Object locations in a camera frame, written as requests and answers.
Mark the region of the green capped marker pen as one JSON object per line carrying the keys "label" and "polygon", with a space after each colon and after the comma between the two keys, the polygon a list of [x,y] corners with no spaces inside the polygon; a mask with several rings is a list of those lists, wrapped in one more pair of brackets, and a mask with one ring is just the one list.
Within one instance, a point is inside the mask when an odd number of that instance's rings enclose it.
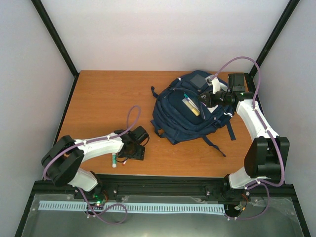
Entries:
{"label": "green capped marker pen", "polygon": [[195,104],[194,101],[186,93],[184,93],[184,96],[189,102],[191,102],[192,104]]}

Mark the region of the navy blue student backpack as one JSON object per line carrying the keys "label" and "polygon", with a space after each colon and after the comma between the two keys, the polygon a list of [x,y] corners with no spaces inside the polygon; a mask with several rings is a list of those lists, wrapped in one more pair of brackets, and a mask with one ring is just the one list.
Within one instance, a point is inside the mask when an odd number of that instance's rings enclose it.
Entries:
{"label": "navy blue student backpack", "polygon": [[[201,138],[217,150],[219,147],[207,138],[209,134],[226,127],[230,139],[236,139],[230,123],[233,108],[219,105],[211,109],[198,100],[200,94],[212,90],[205,80],[208,76],[209,72],[196,70],[176,78],[159,94],[154,87],[151,88],[156,98],[151,124],[157,136],[166,138],[173,145]],[[184,93],[199,106],[199,116],[195,116],[182,102]]]}

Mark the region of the purple marker pen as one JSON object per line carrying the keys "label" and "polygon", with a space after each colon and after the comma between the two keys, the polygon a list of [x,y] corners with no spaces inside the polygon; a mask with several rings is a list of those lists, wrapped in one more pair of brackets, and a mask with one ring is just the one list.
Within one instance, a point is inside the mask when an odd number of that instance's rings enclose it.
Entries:
{"label": "purple marker pen", "polygon": [[189,101],[192,103],[192,105],[197,109],[199,110],[199,106],[192,100],[189,98]]}

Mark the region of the yellow highlighter pen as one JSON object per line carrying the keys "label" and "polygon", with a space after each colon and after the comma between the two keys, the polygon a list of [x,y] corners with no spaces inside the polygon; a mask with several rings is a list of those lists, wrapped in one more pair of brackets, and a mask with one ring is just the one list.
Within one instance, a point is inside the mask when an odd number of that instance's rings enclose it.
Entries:
{"label": "yellow highlighter pen", "polygon": [[196,109],[186,98],[184,98],[182,102],[195,116],[200,115],[199,109]]}

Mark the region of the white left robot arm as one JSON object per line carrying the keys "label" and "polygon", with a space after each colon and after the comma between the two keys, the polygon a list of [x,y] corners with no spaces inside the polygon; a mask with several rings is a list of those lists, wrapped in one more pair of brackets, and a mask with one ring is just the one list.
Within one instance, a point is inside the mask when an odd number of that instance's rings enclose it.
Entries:
{"label": "white left robot arm", "polygon": [[57,187],[71,185],[81,188],[93,199],[99,198],[102,185],[93,172],[80,168],[81,164],[106,154],[114,155],[114,161],[121,163],[128,159],[143,160],[149,138],[141,126],[133,131],[116,130],[87,140],[63,136],[41,160],[43,177]]}

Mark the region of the white glue stick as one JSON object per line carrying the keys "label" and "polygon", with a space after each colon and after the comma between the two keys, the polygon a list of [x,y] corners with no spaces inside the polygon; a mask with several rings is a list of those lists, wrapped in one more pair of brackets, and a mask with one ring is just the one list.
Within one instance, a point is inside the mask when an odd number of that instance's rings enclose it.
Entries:
{"label": "white glue stick", "polygon": [[116,157],[117,157],[117,154],[116,153],[112,153],[112,168],[116,168],[117,167]]}

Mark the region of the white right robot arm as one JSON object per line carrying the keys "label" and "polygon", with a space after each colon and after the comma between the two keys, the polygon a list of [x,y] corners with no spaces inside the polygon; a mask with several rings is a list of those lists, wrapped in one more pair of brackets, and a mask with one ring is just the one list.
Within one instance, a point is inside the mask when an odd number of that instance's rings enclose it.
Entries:
{"label": "white right robot arm", "polygon": [[227,89],[216,75],[206,77],[211,87],[198,96],[208,108],[218,105],[231,106],[244,122],[252,144],[244,158],[244,165],[228,175],[231,189],[250,190],[260,184],[280,187],[285,181],[285,163],[289,140],[280,137],[262,114],[255,94],[246,91],[241,74],[230,74]]}

